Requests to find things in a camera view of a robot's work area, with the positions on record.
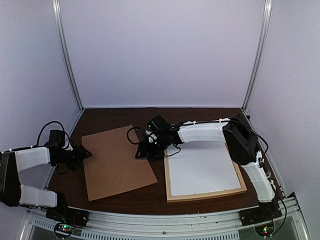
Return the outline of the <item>brown backing board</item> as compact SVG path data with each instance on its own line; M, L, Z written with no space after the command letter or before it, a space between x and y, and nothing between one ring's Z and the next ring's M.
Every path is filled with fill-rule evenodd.
M131 125L81 138L92 153L83 161L89 201L115 196L158 182L146 159L135 159L137 146L127 139Z

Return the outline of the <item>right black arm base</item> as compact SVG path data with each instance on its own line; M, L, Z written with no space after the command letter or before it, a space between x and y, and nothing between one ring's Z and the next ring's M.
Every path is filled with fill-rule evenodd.
M281 217L279 200L275 196L271 202L259 202L257 207L241 210L239 216L242 226L255 225Z

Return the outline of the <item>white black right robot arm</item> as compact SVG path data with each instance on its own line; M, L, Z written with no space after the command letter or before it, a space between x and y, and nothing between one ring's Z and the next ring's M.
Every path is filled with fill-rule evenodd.
M233 116L219 120L185 121L171 124L157 115L143 130L143 139L136 143L136 159L158 160L165 157L165 150L190 142L223 142L231 160L247 173L256 193L259 207L256 216L268 220L279 207L279 197L271 172L265 166L264 153L259 148L256 132L240 118Z

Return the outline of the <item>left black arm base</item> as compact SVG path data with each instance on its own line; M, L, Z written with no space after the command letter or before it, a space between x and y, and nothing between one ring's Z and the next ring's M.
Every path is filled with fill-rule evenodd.
M85 210L71 208L67 204L63 193L57 192L57 205L46 208L46 218L71 226L85 228L87 226L90 213Z

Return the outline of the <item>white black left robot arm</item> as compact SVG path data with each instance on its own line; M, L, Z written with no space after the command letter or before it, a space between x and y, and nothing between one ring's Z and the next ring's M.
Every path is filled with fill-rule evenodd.
M7 150L0 154L0 201L8 207L32 206L52 208L52 213L61 222L72 218L63 193L23 185L19 173L37 166L66 165L68 170L77 170L83 161L92 157L83 145L72 146L63 130L51 130L43 146L29 146Z

